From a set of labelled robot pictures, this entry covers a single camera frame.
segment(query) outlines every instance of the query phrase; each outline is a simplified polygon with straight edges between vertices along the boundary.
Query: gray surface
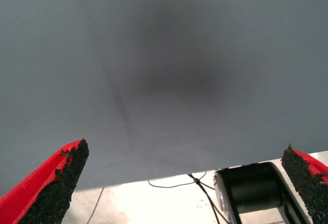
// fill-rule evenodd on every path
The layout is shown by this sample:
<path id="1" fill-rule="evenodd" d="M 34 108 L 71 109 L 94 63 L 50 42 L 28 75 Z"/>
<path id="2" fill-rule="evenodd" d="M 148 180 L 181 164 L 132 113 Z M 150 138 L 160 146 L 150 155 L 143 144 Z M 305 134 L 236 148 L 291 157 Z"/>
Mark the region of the gray surface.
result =
<path id="1" fill-rule="evenodd" d="M 82 137 L 79 188 L 327 150 L 328 0 L 0 1 L 0 194 Z"/>

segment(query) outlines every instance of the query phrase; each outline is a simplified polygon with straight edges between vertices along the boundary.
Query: thin wire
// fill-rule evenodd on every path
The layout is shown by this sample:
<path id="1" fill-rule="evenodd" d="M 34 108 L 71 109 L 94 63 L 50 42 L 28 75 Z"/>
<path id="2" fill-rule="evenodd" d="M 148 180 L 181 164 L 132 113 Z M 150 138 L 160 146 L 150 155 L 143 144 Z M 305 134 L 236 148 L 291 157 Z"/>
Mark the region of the thin wire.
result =
<path id="1" fill-rule="evenodd" d="M 192 174 L 187 174 L 190 178 L 192 178 L 194 180 L 194 182 L 202 189 L 202 191 L 205 193 L 205 195 L 207 196 L 210 204 L 211 204 L 211 207 L 212 207 L 212 210 L 213 210 L 213 213 L 215 215 L 215 219 L 216 219 L 216 222 L 217 224 L 220 224 L 220 221 L 219 221 L 219 218 L 217 217 L 217 214 L 216 214 L 216 211 L 214 209 L 214 204 L 210 198 L 210 196 L 208 195 L 207 191 L 205 190 L 205 188 L 200 184 L 199 182 L 199 179 L 195 178 Z"/>
<path id="2" fill-rule="evenodd" d="M 225 222 L 226 222 L 227 224 L 230 224 L 230 223 L 228 222 L 228 220 L 227 220 L 227 219 L 221 214 L 221 212 L 217 209 L 217 207 L 215 206 L 214 203 L 213 203 L 213 206 L 214 206 L 215 210 L 217 211 L 217 213 L 219 213 L 219 215 L 222 217 L 222 219 L 225 220 Z"/>
<path id="3" fill-rule="evenodd" d="M 204 176 L 206 175 L 206 173 L 207 173 L 207 171 L 205 171 L 205 174 L 204 174 L 201 178 L 199 178 L 199 180 L 203 179 Z M 174 187 L 180 187 L 180 186 L 191 185 L 191 184 L 193 184 L 193 183 L 195 183 L 195 182 L 193 181 L 193 182 L 190 182 L 190 183 L 179 184 L 179 185 L 170 186 L 170 187 L 165 187 L 165 186 L 163 187 L 163 186 L 156 186 L 156 185 L 153 185 L 153 184 L 150 183 L 150 181 L 148 180 L 148 184 L 149 184 L 149 185 L 151 185 L 152 187 L 158 187 L 158 188 L 174 188 Z"/>
<path id="4" fill-rule="evenodd" d="M 222 217 L 222 219 L 227 223 L 227 224 L 230 224 L 228 222 L 228 220 L 221 214 L 221 212 L 217 209 L 217 207 L 215 206 L 215 204 L 213 203 L 212 199 L 210 198 L 210 196 L 208 195 L 207 191 L 205 190 L 205 188 L 201 185 L 202 183 L 199 181 L 199 179 L 195 178 L 192 174 L 188 174 L 189 177 L 191 177 L 192 179 L 194 179 L 195 183 L 202 189 L 202 191 L 205 193 L 205 195 L 207 196 L 211 206 L 212 206 L 212 209 L 214 211 L 214 209 L 217 211 L 217 213 Z"/>
<path id="5" fill-rule="evenodd" d="M 101 190 L 101 192 L 100 192 L 100 194 L 99 194 L 99 197 L 98 197 L 97 203 L 96 203 L 96 205 L 95 205 L 95 207 L 94 207 L 94 209 L 93 209 L 93 211 L 92 211 L 92 214 L 90 215 L 90 218 L 89 218 L 87 224 L 89 224 L 89 222 L 91 221 L 91 218 L 92 218 L 94 212 L 95 212 L 96 209 L 97 209 L 97 206 L 98 206 L 98 203 L 99 203 L 100 197 L 101 197 L 101 195 L 102 195 L 102 193 L 103 193 L 103 191 L 104 191 L 104 188 L 105 188 L 105 187 L 102 187 L 102 190 Z"/>
<path id="6" fill-rule="evenodd" d="M 209 185 L 206 185 L 205 183 L 203 183 L 203 182 L 200 182 L 203 186 L 206 186 L 207 188 L 210 188 L 210 189 L 212 189 L 212 190 L 215 190 L 215 188 L 213 188 L 213 187 L 210 187 Z"/>

